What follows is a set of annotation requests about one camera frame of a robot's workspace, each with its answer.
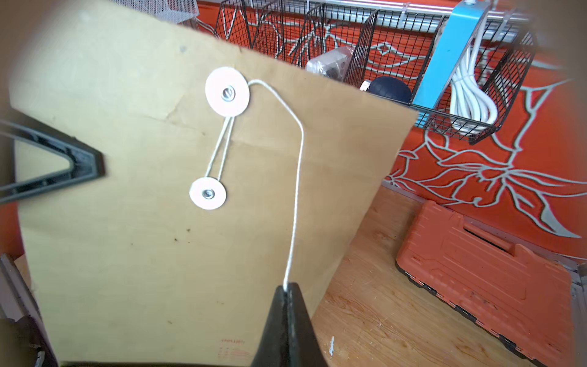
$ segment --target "kraft paper envelope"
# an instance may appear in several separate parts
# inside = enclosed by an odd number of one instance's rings
[[[290,280],[311,314],[416,119],[110,2],[62,5],[10,85],[14,108],[105,159],[105,177],[19,205],[60,361],[250,363],[284,276],[300,132],[266,89],[251,86],[222,175],[227,201],[210,211],[194,205],[190,185],[204,175],[223,122],[204,84],[221,66],[271,85],[305,126]],[[20,177],[47,169],[31,154],[16,152]]]

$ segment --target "white cable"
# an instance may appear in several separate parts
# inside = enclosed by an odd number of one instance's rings
[[[287,103],[281,98],[279,93],[273,88],[270,87],[269,84],[265,83],[263,80],[254,79],[248,82],[249,86],[259,84],[265,87],[268,91],[270,91],[275,98],[281,103],[283,107],[289,112],[289,114],[293,117],[293,119],[297,122],[300,132],[301,132],[301,141],[299,144],[299,155],[298,155],[298,169],[295,175],[295,196],[293,202],[293,226],[292,226],[292,237],[291,242],[289,244],[289,255],[288,255],[288,263],[285,268],[285,276],[284,276],[284,291],[287,292],[288,290],[288,280],[289,280],[289,273],[292,267],[292,261],[294,258],[294,244],[295,244],[295,233],[298,227],[298,198],[299,198],[299,177],[300,177],[300,169],[302,167],[302,153],[303,153],[303,141],[304,141],[304,133],[303,133],[303,125],[299,118],[296,116],[294,111],[288,106]],[[224,169],[224,163],[226,162],[228,146],[230,144],[230,137],[232,135],[232,127],[234,126],[234,117],[226,117],[224,119],[224,124],[222,125],[222,130],[220,130],[220,135],[218,136],[218,141],[216,142],[216,147],[214,148],[214,152],[212,153],[212,157],[210,158],[210,163],[208,164],[208,168],[206,169],[205,177],[210,176],[210,171],[212,170],[212,165],[214,164],[214,159],[216,159],[216,155],[218,154],[218,150],[220,148],[220,144],[222,143],[222,139],[226,134],[226,142],[224,143],[224,152],[222,154],[222,161],[220,163],[220,170],[218,172],[218,181],[220,181],[220,177],[222,177],[222,171]]]
[[[475,64],[486,23],[487,17],[484,17],[473,46],[467,47],[451,78],[450,114],[493,125],[498,117],[497,106],[475,80]],[[487,128],[472,123],[462,124],[459,120],[453,122],[453,127],[461,135],[479,134]]]

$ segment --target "dark blue ball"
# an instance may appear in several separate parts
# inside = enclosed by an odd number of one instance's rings
[[[380,76],[371,82],[367,92],[400,102],[410,103],[411,90],[404,82],[391,76]]]

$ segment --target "wooden floor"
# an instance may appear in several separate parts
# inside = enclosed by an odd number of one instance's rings
[[[330,366],[533,366],[398,272],[420,207],[379,189],[312,318]]]

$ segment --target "orange plastic case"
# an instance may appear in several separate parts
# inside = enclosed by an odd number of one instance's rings
[[[397,255],[418,287],[537,366],[573,365],[571,276],[427,201]]]

